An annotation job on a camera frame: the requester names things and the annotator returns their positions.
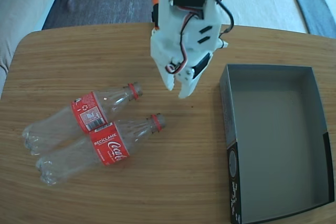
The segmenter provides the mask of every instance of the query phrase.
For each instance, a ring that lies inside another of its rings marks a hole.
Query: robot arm
[[[193,93],[220,39],[223,11],[216,0],[153,0],[151,56],[167,89],[181,82],[180,98]]]

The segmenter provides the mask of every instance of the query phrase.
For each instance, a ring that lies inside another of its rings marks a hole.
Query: red bottle label
[[[72,112],[85,133],[107,124],[104,112],[93,92],[71,103]]]
[[[104,165],[114,164],[130,156],[114,123],[90,132],[90,138]]]

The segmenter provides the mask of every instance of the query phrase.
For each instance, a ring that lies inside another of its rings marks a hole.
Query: red bottle cap ring
[[[162,127],[161,127],[161,124],[160,124],[160,122],[159,122],[158,117],[157,117],[156,115],[152,115],[152,119],[153,119],[153,121],[154,121],[154,123],[155,123],[155,125],[156,125],[157,132],[162,131]]]
[[[131,83],[129,83],[129,84],[128,84],[128,87],[130,87],[130,89],[132,90],[133,95],[134,95],[134,99],[137,100],[137,99],[139,98],[139,95],[138,95],[137,91],[135,90],[134,85],[131,84]]]

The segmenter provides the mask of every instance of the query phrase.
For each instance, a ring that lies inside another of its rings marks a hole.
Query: coca-cola bottle
[[[36,167],[43,182],[55,185],[93,165],[110,165],[129,157],[136,145],[164,127],[160,114],[146,120],[115,121],[41,157]]]
[[[141,95],[138,83],[84,95],[49,118],[26,127],[22,134],[25,146],[32,155],[46,153],[65,140],[111,122],[129,101]]]

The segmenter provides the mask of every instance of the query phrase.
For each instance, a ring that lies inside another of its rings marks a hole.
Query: cardboard box
[[[311,67],[227,65],[221,77],[231,222],[334,201],[327,124]]]

